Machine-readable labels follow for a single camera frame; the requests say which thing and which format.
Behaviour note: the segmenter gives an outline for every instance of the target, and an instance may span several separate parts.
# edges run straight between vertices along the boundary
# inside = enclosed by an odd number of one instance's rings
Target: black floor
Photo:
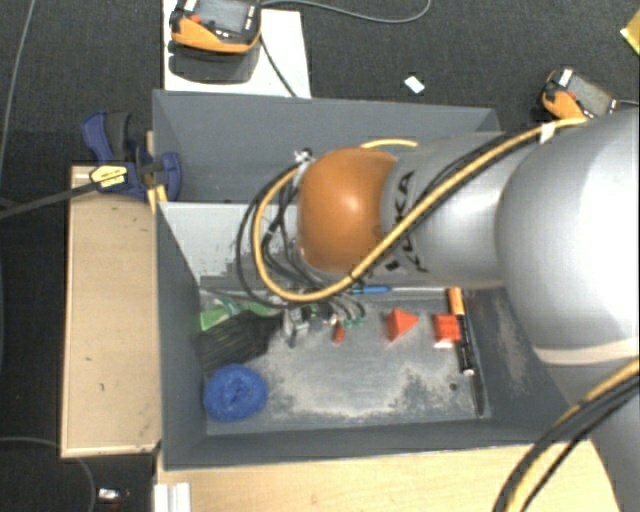
[[[67,186],[71,163],[89,156],[78,129],[89,113],[128,110],[134,132],[151,128],[150,92],[161,86],[158,0],[36,1],[0,194],[20,202]],[[0,115],[28,4],[3,5]],[[419,10],[422,0],[333,4],[400,16]],[[617,97],[637,101],[638,57],[619,30],[638,7],[635,0],[433,0],[424,19],[400,26],[303,8],[312,94],[489,106],[511,130],[529,121],[548,73],[569,65]],[[425,82],[422,95],[403,85],[409,74]],[[59,205],[0,224],[0,437],[58,439],[65,223]],[[148,509],[150,457],[111,457],[89,465],[97,487],[123,492],[123,510]],[[52,448],[0,443],[0,511],[85,510],[84,478],[79,466],[58,462]]]

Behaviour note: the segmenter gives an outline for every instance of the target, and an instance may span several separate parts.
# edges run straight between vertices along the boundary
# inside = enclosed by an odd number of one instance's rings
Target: blue ball
[[[218,370],[204,386],[202,403],[216,421],[230,423],[257,414],[267,403],[267,384],[241,364]]]

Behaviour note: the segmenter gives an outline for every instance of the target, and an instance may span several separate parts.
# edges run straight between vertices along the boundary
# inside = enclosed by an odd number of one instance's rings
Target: white tape
[[[156,484],[153,488],[154,512],[191,512],[191,486]]]
[[[298,174],[296,174],[293,178],[293,185],[297,187],[300,184],[300,181],[302,180],[304,174],[307,172],[309,167],[311,167],[311,164],[316,161],[316,159],[313,158],[311,154],[306,150],[295,151],[293,155],[296,163],[298,164]]]
[[[184,10],[193,12],[196,10],[197,4],[198,4],[198,0],[187,0],[187,3],[184,4]]]
[[[535,348],[538,357],[553,366],[585,366],[638,356],[638,337],[573,350]]]
[[[544,144],[556,133],[556,123],[543,123],[540,132],[540,144]]]
[[[404,85],[411,89],[415,94],[420,94],[422,91],[424,91],[424,84],[415,76],[410,76],[409,78],[407,78],[404,81]]]
[[[560,80],[558,81],[558,85],[560,85],[560,87],[568,87],[569,80],[571,80],[572,76],[573,76],[573,69],[565,69],[562,72],[562,76],[560,77]]]

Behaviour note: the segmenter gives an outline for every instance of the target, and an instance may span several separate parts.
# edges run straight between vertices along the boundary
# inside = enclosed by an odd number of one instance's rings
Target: orange block
[[[387,329],[389,331],[389,338],[391,341],[404,334],[414,325],[418,323],[418,317],[407,313],[402,309],[395,308],[391,311],[391,314],[387,317]]]
[[[338,322],[336,324],[335,330],[333,331],[333,341],[335,341],[336,343],[342,343],[346,334],[346,329],[340,322]]]
[[[436,341],[460,341],[460,324],[456,315],[431,315]]]

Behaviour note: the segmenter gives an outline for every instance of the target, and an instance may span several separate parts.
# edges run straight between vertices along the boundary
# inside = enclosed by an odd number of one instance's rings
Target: wooden panel
[[[72,169],[73,186],[90,168]],[[69,215],[62,456],[137,453],[160,439],[153,216],[117,194]]]
[[[524,447],[166,473],[190,482],[194,512],[489,511]],[[560,467],[531,512],[618,510],[591,443]]]

